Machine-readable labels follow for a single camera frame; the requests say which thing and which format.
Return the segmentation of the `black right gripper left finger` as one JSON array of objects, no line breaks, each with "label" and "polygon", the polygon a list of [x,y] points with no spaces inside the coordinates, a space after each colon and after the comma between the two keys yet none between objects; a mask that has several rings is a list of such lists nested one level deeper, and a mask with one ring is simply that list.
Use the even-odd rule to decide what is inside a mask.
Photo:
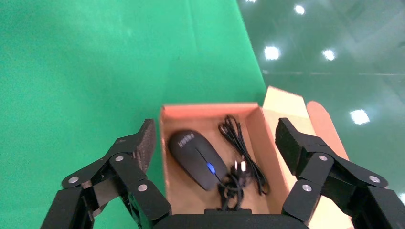
[{"label": "black right gripper left finger", "polygon": [[153,228],[171,214],[170,203],[146,175],[155,145],[153,119],[116,139],[103,157],[62,180],[41,227],[91,229],[96,216],[119,198],[139,228]]}]

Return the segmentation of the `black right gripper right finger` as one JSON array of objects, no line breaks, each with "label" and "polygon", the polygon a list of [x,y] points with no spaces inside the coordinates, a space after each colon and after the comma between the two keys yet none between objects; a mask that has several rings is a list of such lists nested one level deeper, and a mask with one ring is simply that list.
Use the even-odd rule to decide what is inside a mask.
[{"label": "black right gripper right finger", "polygon": [[275,143],[296,182],[282,214],[307,226],[322,196],[351,217],[356,229],[402,229],[405,206],[382,176],[338,156],[322,138],[280,118]]}]

